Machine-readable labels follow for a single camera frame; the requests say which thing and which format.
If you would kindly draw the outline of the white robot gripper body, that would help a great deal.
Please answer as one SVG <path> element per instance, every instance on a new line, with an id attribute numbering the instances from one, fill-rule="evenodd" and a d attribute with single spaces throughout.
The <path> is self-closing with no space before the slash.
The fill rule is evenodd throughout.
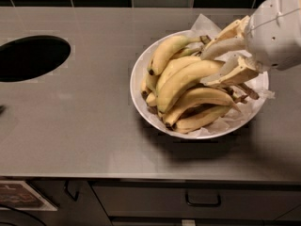
<path id="1" fill-rule="evenodd" d="M 301 64 L 301 1 L 266 0 L 250 16 L 246 50 L 259 72 Z"/>

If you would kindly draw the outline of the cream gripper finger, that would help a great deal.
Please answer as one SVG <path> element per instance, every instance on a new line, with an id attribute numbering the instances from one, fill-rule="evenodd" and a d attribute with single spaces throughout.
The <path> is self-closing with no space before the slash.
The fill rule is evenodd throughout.
<path id="1" fill-rule="evenodd" d="M 202 78 L 200 83 L 207 87 L 225 88 L 242 84 L 258 75 L 256 63 L 251 57 L 234 54 L 217 73 Z"/>
<path id="2" fill-rule="evenodd" d="M 250 20 L 245 16 L 241 20 L 235 20 L 226 26 L 212 41 L 202 50 L 202 59 L 215 59 L 227 52 L 244 50 L 246 48 L 245 29 Z"/>

